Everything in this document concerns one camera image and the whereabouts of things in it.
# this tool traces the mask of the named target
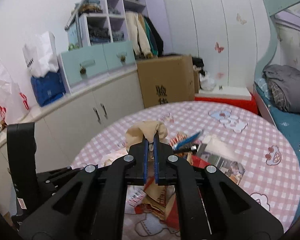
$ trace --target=plaid pillow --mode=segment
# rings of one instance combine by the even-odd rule
[[[281,88],[279,88],[279,86],[272,82],[272,81],[268,81],[268,85],[272,91],[272,95],[273,95],[273,99],[274,99],[274,103],[276,105],[276,107],[278,109],[280,109],[281,111],[284,111],[284,95],[283,92],[281,90]]]

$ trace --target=blue bedsheet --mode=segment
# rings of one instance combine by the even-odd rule
[[[296,153],[300,166],[300,114],[282,112],[275,107],[274,103],[269,101],[264,92],[258,87],[257,92],[262,100],[268,106],[272,118],[277,125],[278,130],[286,137]],[[300,215],[300,203],[296,212],[295,220]]]

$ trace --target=blue bag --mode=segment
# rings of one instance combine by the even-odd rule
[[[45,77],[31,77],[31,85],[39,106],[46,106],[66,93],[60,72],[48,72]]]

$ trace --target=metal pole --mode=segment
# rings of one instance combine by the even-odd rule
[[[81,2],[79,3],[79,5],[77,6],[77,8],[74,10],[73,14],[71,15],[70,19],[68,20],[67,25],[65,26],[65,30],[69,30],[70,25],[72,24],[74,18],[76,17],[78,11],[80,10],[81,6],[84,4],[86,0],[81,0]]]
[[[77,30],[77,37],[78,37],[78,45],[79,48],[82,48],[82,38],[81,38],[81,29],[80,29],[80,21],[79,21],[79,13],[75,14],[75,28]]]

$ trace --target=drawer handle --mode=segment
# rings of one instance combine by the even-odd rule
[[[100,116],[99,116],[99,114],[98,114],[98,110],[94,107],[94,108],[93,108],[93,111],[97,114],[98,122],[101,124],[101,119],[100,119]]]
[[[100,105],[101,105],[101,107],[103,108],[103,111],[105,111],[105,118],[108,119],[108,114],[107,114],[105,105],[104,105],[104,104],[100,104]]]
[[[87,73],[87,69],[85,67],[83,67],[83,66],[80,65],[80,74],[84,75],[86,73]]]
[[[123,52],[123,53],[118,53],[117,54],[117,57],[120,59],[120,61],[123,63],[123,62],[126,62],[126,56],[128,54],[126,52]]]
[[[86,60],[84,62],[81,62],[80,63],[80,74],[85,75],[87,73],[86,67],[89,67],[89,66],[94,65],[94,64],[95,64],[94,59],[93,60]]]

